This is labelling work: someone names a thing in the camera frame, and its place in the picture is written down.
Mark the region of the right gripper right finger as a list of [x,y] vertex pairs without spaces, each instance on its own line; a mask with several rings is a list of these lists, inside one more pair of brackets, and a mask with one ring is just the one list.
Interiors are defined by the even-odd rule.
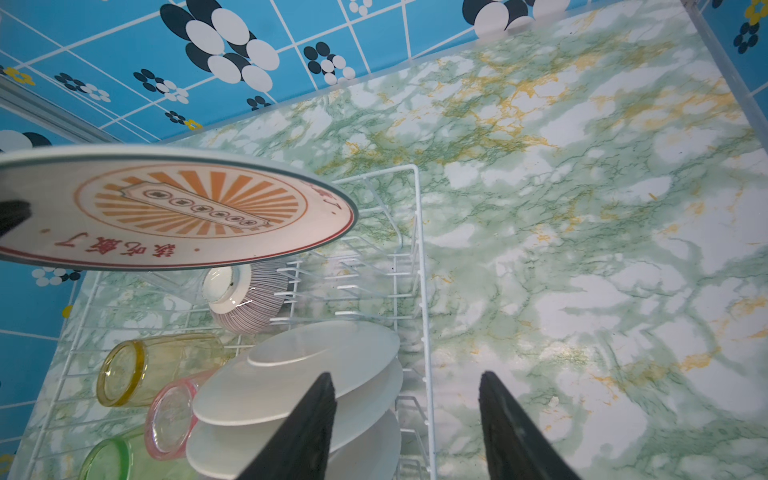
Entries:
[[481,376],[479,407],[490,478],[579,480],[492,371]]

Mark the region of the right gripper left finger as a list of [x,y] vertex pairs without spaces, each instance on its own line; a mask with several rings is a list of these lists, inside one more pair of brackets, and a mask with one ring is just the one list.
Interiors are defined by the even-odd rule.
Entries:
[[336,410],[332,376],[323,372],[237,480],[324,479]]

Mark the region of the small white plate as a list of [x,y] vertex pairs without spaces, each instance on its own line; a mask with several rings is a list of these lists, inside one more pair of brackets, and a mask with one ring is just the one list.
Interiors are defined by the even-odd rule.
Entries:
[[[394,404],[402,382],[402,366],[398,359],[393,359],[381,373],[338,399],[331,449],[345,446],[372,427]],[[234,479],[282,423],[279,419],[245,426],[217,426],[198,421],[186,443],[186,459],[202,475]]]

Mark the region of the orange sunburst plate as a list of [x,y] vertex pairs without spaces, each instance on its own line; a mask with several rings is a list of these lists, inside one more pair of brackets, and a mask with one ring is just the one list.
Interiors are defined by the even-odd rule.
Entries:
[[1,157],[1,256],[85,270],[189,270],[309,251],[357,223],[322,178],[166,145],[42,147]]

